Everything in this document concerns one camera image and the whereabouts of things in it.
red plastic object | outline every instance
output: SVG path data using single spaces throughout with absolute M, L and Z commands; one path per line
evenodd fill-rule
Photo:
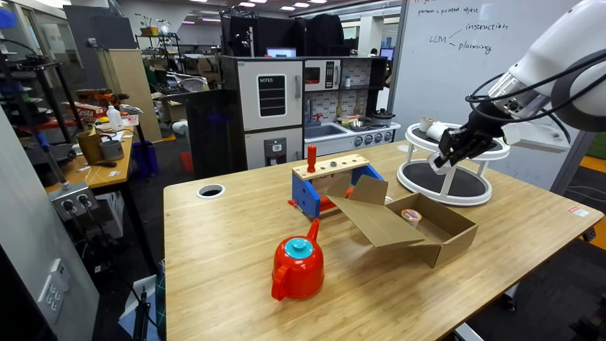
M 307 173 L 316 173 L 316 157 L 318 157 L 318 148 L 316 146 L 307 146 Z
M 275 252 L 271 296 L 307 300 L 314 296 L 324 283 L 324 254 L 318 239 L 320 220 L 314 220 L 307 235 L 284 239 Z

desk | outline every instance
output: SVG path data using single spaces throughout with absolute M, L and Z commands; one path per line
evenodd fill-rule
M 108 193 L 108 192 L 119 192 L 125 199 L 125 209 L 129 212 L 129 218 L 133 222 L 133 231 L 138 239 L 138 245 L 144 254 L 144 262 L 150 269 L 150 273 L 157 273 L 153 254 L 144 231 L 144 224 L 138 216 L 134 197 L 129 190 L 129 167 L 131 167 L 131 152 L 133 152 L 133 129 L 127 129 L 121 140 L 123 157 L 116 161 L 116 167 L 87 167 L 87 161 L 83 156 L 78 156 L 68 165 L 63 167 L 64 178 L 68 184 L 85 182 L 93 193 Z M 57 192 L 61 184 L 45 188 L 47 193 Z
M 358 150 L 390 182 L 396 144 Z M 273 252 L 309 220 L 288 207 L 290 171 L 303 161 L 165 188 L 169 339 L 437 339 L 591 228 L 602 212 L 487 171 L 494 197 L 455 209 L 479 229 L 455 262 L 430 269 L 407 250 L 377 250 L 341 212 L 318 243 L 326 283 L 307 301 L 271 298 Z M 199 199 L 197 190 L 225 193 Z

open cardboard box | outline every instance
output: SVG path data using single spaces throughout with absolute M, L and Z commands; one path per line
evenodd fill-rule
M 375 248 L 405 247 L 430 267 L 437 267 L 473 243 L 477 226 L 445 205 L 419 193 L 384 205 L 388 182 L 369 176 L 362 176 L 352 195 L 343 197 L 348 186 L 335 182 L 328 190 L 328 199 L 360 228 Z M 422 220 L 417 226 L 405 222 L 400 216 L 403 209 L 420 212 Z

lab equipment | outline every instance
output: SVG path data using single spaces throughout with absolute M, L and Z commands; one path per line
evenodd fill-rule
M 439 133 L 434 171 L 481 156 L 496 137 L 523 148 L 564 152 L 570 137 L 559 120 L 581 131 L 606 131 L 606 44 L 595 34 L 606 31 L 604 19 L 606 0 L 576 4 L 519 63 L 466 97 L 468 123 Z M 494 80 L 487 95 L 477 95 Z M 530 123 L 540 118 L 551 118 L 559 129 Z

machine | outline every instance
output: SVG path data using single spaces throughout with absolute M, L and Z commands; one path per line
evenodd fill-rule
M 439 140 L 434 171 L 443 175 L 458 161 L 487 152 L 494 137 L 564 152 L 570 137 L 559 120 L 581 131 L 606 131 L 606 44 L 600 32 L 606 32 L 606 0 L 581 0 L 566 12 L 519 63 L 466 97 L 472 108 L 468 123 L 432 129 Z M 494 80 L 487 95 L 477 95 Z M 530 123 L 540 118 L 551 118 L 559 129 Z

